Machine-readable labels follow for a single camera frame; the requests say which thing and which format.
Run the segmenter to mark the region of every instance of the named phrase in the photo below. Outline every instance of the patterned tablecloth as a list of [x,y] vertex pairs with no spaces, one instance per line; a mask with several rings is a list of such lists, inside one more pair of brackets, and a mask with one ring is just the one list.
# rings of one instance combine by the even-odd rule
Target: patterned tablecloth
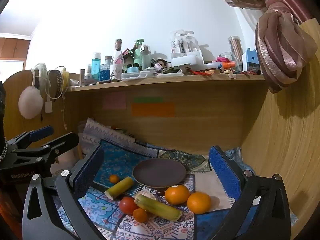
[[[132,137],[88,119],[81,141],[83,152],[88,153],[90,148],[98,143],[105,152],[105,160],[94,179],[96,183],[110,187],[112,184],[108,178],[111,174],[117,174],[123,179],[132,176],[134,166],[143,160],[169,158],[181,162],[187,169],[187,176],[181,184],[186,185],[191,192],[207,193],[215,203],[218,203],[209,212],[202,215],[195,215],[186,205],[180,205],[177,208],[183,211],[183,215],[177,222],[153,217],[146,223],[137,223],[132,216],[125,215],[119,210],[118,201],[109,200],[102,192],[89,188],[87,194],[79,199],[79,203],[107,239],[206,240],[219,226],[235,201],[228,197],[208,162],[208,156],[190,155],[185,152],[138,143]],[[138,183],[126,193],[134,195],[142,189],[152,192],[158,201],[167,203],[164,197],[156,195],[155,190]],[[58,212],[65,227],[76,234],[62,206]],[[250,221],[249,219],[243,224],[238,234],[246,231]]]

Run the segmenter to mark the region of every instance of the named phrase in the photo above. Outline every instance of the ceiling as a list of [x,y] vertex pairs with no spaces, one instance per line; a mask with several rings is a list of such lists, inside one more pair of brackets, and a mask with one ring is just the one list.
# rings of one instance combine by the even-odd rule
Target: ceiling
[[57,0],[9,0],[0,14],[0,33],[31,36]]

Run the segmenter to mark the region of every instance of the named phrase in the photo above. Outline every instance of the dark purple plate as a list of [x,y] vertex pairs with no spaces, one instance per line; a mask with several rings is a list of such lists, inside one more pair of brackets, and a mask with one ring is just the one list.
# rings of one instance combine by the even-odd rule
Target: dark purple plate
[[140,162],[132,171],[137,182],[155,189],[179,184],[186,173],[186,168],[180,162],[164,158],[152,158]]

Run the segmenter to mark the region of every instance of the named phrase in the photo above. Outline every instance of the wooden shelf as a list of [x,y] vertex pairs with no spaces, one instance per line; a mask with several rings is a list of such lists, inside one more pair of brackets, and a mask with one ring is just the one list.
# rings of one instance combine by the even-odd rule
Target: wooden shelf
[[263,75],[227,75],[227,74],[217,74],[211,76],[182,76],[182,77],[163,77],[163,78],[146,78],[146,79],[137,79],[130,81],[120,81],[120,82],[112,82],[106,84],[96,84],[96,85],[88,85],[88,86],[76,86],[69,87],[68,92],[73,91],[84,91],[84,90],[95,90],[95,89],[104,89],[104,88],[115,88],[115,87],[128,87],[128,86],[136,86],[136,85],[148,85],[148,84],[161,84],[161,83],[175,83],[175,82],[234,82],[236,84],[243,84],[247,82],[263,82]]

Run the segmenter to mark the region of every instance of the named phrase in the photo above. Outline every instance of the green sticky note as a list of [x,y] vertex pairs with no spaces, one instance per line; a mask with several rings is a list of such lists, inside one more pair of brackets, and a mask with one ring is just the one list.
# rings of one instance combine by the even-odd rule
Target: green sticky note
[[134,103],[163,103],[163,97],[136,97]]

